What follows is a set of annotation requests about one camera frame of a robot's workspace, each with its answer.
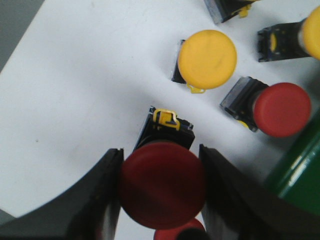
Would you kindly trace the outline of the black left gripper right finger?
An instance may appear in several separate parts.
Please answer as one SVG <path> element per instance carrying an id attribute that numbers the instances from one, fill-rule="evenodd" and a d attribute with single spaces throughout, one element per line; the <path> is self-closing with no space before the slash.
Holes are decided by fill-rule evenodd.
<path id="1" fill-rule="evenodd" d="M 213 240 L 318 240 L 320 218 L 248 178 L 216 149 L 199 146 L 206 177 L 201 211 Z"/>

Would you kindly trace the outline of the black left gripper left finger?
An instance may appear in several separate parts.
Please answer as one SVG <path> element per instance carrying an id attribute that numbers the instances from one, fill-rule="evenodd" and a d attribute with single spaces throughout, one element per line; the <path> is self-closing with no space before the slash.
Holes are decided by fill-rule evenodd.
<path id="1" fill-rule="evenodd" d="M 0 226 L 2 240 L 113 240 L 120 213 L 123 149 L 111 148 L 78 182 L 43 206 Z"/>

